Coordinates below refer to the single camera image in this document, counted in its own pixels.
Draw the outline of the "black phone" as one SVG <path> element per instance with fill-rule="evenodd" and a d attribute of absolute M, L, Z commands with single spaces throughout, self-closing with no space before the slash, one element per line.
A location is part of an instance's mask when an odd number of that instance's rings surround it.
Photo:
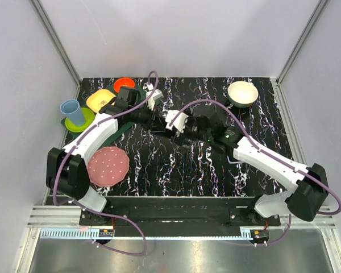
<path fill-rule="evenodd" d="M 167 129 L 166 125 L 165 118 L 155 118 L 151 123 L 150 132 L 184 147 L 190 146 L 193 142 L 208 141 L 212 134 L 212 126 L 204 117 L 187 118 L 182 133 L 175 128 Z"/>

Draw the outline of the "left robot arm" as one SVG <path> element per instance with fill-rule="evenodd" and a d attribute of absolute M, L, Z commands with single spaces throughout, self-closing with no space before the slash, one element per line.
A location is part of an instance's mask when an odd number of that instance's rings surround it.
<path fill-rule="evenodd" d="M 88 163 L 105 140 L 115 135 L 131 118 L 141 123 L 140 117 L 144 113 L 144 122 L 149 122 L 163 94 L 152 84 L 148 84 L 147 89 L 144 98 L 139 90 L 127 86 L 121 87 L 119 93 L 108 100 L 98 92 L 93 94 L 100 105 L 94 121 L 73 142 L 48 153 L 46 183 L 53 191 L 56 206 L 68 201 L 78 202 L 92 210 L 91 217 L 97 224 L 105 225 L 111 220 L 105 197 L 91 186 Z"/>

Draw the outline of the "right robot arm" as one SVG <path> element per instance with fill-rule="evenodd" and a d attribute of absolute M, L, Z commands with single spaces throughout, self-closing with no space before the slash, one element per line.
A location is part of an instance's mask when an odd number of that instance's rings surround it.
<path fill-rule="evenodd" d="M 276 214 L 292 214 L 311 222 L 328 196 L 325 169 L 315 163 L 311 167 L 288 159 L 249 136 L 244 128 L 236 131 L 223 127 L 206 117 L 192 117 L 178 110 L 170 110 L 165 118 L 167 129 L 175 129 L 186 139 L 205 138 L 212 148 L 233 159 L 247 163 L 275 179 L 285 191 L 255 197 L 247 210 L 248 222 L 260 225 Z"/>

